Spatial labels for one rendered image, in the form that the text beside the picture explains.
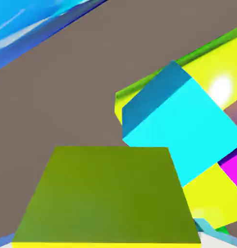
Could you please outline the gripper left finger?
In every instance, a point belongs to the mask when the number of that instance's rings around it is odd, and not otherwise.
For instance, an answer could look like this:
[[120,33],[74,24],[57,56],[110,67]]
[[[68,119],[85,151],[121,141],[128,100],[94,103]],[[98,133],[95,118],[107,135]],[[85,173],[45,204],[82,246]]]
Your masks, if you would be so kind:
[[15,233],[9,234],[7,236],[0,237],[0,247],[7,245],[12,242]]

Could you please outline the large blue box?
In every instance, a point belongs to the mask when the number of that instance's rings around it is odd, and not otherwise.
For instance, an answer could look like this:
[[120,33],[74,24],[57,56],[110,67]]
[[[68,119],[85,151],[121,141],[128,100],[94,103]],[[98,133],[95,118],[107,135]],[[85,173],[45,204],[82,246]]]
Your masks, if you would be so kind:
[[107,0],[0,0],[0,69]]

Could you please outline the small yellow cube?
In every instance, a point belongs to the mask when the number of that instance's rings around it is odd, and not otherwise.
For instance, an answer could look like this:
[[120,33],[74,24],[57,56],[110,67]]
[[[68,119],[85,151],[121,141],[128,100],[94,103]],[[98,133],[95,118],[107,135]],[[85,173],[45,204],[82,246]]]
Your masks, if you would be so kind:
[[169,150],[58,146],[13,248],[201,248]]

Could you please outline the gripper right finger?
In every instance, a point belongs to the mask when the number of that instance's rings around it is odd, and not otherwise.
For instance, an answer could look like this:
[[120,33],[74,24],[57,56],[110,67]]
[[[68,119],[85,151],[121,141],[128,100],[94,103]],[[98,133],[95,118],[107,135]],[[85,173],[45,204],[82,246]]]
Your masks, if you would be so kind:
[[237,248],[237,237],[216,231],[205,219],[194,218],[201,248]]

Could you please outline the small cyan cube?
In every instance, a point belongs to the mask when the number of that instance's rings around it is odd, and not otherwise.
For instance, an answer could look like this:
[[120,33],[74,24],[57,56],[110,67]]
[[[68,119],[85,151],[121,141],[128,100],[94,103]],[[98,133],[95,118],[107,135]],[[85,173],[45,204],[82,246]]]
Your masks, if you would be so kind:
[[122,137],[168,148],[185,186],[237,148],[237,125],[172,61],[122,108]]

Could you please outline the large yellow box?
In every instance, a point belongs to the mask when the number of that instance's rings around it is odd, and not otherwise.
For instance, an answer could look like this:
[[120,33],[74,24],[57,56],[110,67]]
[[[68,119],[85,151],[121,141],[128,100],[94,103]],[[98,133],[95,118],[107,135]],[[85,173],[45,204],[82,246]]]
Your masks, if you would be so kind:
[[[237,101],[237,28],[175,62],[223,111]],[[115,94],[115,115],[121,125],[122,108],[163,69]],[[194,218],[205,219],[213,228],[237,221],[237,186],[218,162],[182,188]]]

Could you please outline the small magenta cube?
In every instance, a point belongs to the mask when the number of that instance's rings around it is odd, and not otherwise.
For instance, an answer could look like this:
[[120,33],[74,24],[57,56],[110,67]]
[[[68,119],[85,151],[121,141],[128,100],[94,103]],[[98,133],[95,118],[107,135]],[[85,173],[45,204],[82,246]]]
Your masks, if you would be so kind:
[[221,159],[218,164],[237,186],[237,148]]

